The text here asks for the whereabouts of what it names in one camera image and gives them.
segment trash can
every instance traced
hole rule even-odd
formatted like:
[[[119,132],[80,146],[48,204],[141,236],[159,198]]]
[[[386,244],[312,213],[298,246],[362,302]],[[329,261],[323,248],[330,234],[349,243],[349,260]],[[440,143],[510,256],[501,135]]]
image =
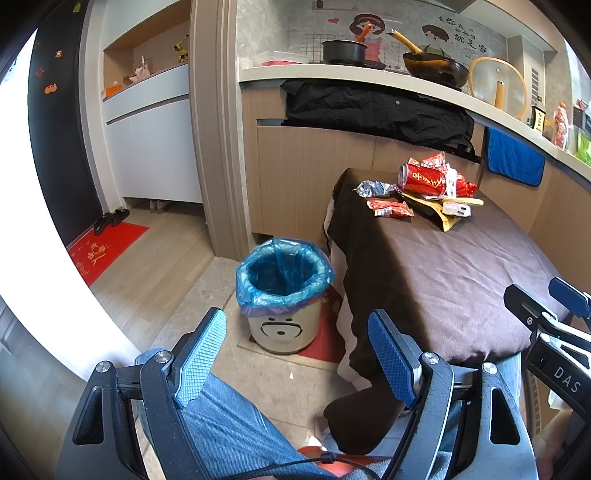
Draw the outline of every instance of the trash can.
[[[333,276],[326,255],[309,242],[273,238],[256,248],[236,270],[236,298],[255,341],[282,355],[311,344]]]

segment black shoe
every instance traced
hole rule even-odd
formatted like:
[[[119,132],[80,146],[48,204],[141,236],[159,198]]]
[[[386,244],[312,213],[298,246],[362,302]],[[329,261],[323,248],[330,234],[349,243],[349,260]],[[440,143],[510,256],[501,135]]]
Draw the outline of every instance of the black shoe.
[[[123,220],[129,216],[129,210],[127,208],[118,208],[113,212],[113,218],[111,219],[111,225],[117,226]]]
[[[113,214],[111,212],[107,212],[102,217],[100,217],[96,223],[94,224],[95,235],[100,235],[106,228],[113,221]]]

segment brown bedsheet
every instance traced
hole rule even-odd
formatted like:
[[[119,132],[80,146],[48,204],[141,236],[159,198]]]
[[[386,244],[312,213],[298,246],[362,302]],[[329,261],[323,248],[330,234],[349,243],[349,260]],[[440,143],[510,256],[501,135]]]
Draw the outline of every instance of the brown bedsheet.
[[[512,283],[560,319],[567,314],[548,294],[556,269],[482,193],[475,196],[485,205],[473,207],[472,217],[444,233],[418,212],[412,219],[376,218],[366,199],[353,191],[363,180],[395,183],[397,174],[350,168],[333,194],[335,211],[327,233],[347,259],[344,287],[358,339],[350,365],[372,383],[324,411],[346,453],[371,451],[402,409],[385,385],[367,337],[373,310],[386,310],[398,330],[411,335],[423,351],[437,352],[452,364],[502,358],[529,345],[530,331],[503,304]]]

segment red can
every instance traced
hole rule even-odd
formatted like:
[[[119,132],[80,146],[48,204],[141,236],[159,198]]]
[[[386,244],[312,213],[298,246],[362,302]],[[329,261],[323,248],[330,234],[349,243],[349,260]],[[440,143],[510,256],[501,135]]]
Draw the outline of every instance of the red can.
[[[439,197],[445,193],[445,175],[436,168],[405,163],[398,170],[398,185],[404,192]]]

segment red mat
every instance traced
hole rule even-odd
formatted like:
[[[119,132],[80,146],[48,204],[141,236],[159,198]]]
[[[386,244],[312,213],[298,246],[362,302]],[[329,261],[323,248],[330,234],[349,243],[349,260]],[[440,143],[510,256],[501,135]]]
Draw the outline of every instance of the red mat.
[[[91,229],[68,247],[70,258],[89,287],[148,227],[122,222],[95,235]]]
[[[337,291],[329,286],[322,298],[320,308],[320,330],[311,344],[296,355],[315,358],[338,364],[345,355],[345,341],[336,329],[336,319],[342,299]]]

